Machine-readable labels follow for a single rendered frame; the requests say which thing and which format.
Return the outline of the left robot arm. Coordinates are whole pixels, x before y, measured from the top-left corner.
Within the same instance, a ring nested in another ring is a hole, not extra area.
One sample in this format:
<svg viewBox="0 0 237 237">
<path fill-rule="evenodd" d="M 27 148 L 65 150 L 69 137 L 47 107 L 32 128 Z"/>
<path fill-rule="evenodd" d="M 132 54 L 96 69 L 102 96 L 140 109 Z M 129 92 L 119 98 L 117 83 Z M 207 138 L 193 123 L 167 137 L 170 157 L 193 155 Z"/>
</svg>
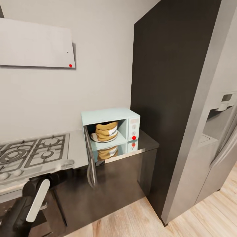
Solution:
<svg viewBox="0 0 237 237">
<path fill-rule="evenodd" d="M 19 195 L 0 222 L 0 237 L 29 237 L 47 191 L 65 180 L 73 179 L 81 171 L 64 168 L 74 163 L 73 159 L 64 160 L 57 163 L 56 172 L 29 178 L 23 187 L 22 197 Z"/>
</svg>

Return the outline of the popcorn bag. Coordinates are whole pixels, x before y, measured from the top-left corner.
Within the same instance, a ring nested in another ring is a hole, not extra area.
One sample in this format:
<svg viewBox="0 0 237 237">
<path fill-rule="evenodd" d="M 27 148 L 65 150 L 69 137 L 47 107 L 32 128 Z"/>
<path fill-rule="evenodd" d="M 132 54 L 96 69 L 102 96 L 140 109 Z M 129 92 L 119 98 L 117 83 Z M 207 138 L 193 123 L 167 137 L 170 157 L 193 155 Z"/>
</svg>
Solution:
<svg viewBox="0 0 237 237">
<path fill-rule="evenodd" d="M 96 135 L 97 139 L 99 141 L 108 141 L 112 138 L 114 138 L 118 131 L 117 131 L 117 125 L 118 120 L 115 121 L 108 121 L 108 122 L 102 122 L 102 123 L 95 123 L 94 126 L 96 127 Z"/>
</svg>

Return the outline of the microwave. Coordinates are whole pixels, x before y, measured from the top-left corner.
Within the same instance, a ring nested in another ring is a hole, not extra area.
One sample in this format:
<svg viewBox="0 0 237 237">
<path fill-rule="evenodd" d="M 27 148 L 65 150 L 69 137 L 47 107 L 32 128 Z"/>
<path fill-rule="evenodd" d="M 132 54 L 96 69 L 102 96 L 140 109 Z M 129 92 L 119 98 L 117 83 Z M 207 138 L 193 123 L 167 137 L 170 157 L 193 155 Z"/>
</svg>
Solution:
<svg viewBox="0 0 237 237">
<path fill-rule="evenodd" d="M 126 107 L 81 112 L 86 150 L 88 154 L 88 182 L 98 192 L 93 150 L 139 138 L 140 115 Z M 117 135 L 108 141 L 99 141 L 95 123 L 118 120 Z"/>
</svg>

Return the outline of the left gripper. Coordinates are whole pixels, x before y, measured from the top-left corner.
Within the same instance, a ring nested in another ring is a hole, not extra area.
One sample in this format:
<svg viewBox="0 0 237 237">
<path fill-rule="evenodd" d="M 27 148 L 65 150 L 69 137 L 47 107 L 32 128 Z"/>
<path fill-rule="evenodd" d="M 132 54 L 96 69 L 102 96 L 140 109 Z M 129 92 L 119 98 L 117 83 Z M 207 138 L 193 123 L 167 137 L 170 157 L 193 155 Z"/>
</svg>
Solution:
<svg viewBox="0 0 237 237">
<path fill-rule="evenodd" d="M 59 181 L 57 184 L 59 185 L 60 183 L 64 182 L 65 180 L 73 179 L 74 176 L 77 175 L 80 171 L 81 171 L 81 169 L 73 170 L 73 168 L 70 168 L 70 169 L 65 169 L 65 170 L 60 170 L 60 171 L 54 172 L 58 175 L 58 178 L 59 178 Z"/>
</svg>

